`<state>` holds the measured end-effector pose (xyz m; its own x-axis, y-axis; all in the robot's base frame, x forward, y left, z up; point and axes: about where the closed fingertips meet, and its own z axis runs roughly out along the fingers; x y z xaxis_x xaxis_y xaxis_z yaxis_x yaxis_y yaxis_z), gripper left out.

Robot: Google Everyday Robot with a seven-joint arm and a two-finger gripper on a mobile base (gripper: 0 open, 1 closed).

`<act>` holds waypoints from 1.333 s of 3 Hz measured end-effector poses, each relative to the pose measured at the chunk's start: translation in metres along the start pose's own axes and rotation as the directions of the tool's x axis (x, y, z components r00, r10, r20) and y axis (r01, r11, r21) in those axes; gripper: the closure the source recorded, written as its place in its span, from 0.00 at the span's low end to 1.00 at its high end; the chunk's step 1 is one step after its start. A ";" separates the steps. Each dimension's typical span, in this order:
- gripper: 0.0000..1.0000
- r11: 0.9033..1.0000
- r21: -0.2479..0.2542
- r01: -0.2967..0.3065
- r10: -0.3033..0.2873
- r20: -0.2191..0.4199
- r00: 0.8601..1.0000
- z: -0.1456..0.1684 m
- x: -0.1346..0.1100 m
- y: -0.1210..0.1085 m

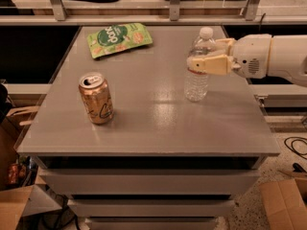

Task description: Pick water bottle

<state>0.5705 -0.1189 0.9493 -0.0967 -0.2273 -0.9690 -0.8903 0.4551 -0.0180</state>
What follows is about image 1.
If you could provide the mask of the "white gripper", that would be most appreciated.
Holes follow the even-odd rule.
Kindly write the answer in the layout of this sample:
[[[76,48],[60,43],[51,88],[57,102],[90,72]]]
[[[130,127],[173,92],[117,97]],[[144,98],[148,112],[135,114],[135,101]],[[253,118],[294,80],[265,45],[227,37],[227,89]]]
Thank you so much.
[[[263,79],[267,75],[271,43],[270,34],[250,34],[237,41],[232,37],[217,39],[216,47],[225,55],[192,57],[191,70],[221,76],[233,70],[243,78]]]

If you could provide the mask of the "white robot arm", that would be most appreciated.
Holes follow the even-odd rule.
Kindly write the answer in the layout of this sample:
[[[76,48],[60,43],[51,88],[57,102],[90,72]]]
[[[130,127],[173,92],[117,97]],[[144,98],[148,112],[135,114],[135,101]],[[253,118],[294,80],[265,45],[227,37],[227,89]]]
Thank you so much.
[[[214,51],[187,59],[196,73],[247,79],[279,77],[299,86],[307,85],[307,36],[249,34],[238,40],[218,39]]]

